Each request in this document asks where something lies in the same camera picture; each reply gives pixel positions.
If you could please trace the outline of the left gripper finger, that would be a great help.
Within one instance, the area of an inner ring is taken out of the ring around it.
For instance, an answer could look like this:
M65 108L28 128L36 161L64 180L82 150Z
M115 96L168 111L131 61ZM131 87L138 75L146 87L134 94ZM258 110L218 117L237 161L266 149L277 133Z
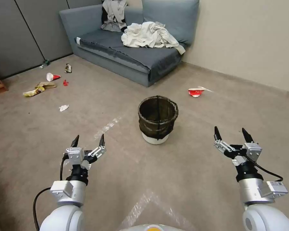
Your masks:
M89 156L92 158L100 158L104 153L106 152L106 147L105 147L105 139L104 139L104 134L102 134L99 142L99 146L95 148L93 151L89 153Z
M77 146L78 146L79 137L80 137L80 135L78 134L78 135L76 136L76 138L75 138L75 139L72 141L72 143L71 143L70 147L66 149L66 151L65 151L65 153L64 153L64 154L67 154L67 153L68 153L68 151L69 151L71 148L75 148L75 147L77 147Z

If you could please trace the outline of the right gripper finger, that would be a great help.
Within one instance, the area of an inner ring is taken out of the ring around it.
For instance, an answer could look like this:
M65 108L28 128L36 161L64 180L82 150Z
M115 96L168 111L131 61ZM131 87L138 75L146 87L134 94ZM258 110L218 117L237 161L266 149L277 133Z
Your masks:
M252 136L244 128L242 128L242 134L244 136L246 143L253 143Z
M221 138L221 135L219 133L218 127L215 126L214 127L214 146L221 152L224 154L225 151L227 152L233 152L233 147L231 147L229 144L227 144L226 142L224 142Z

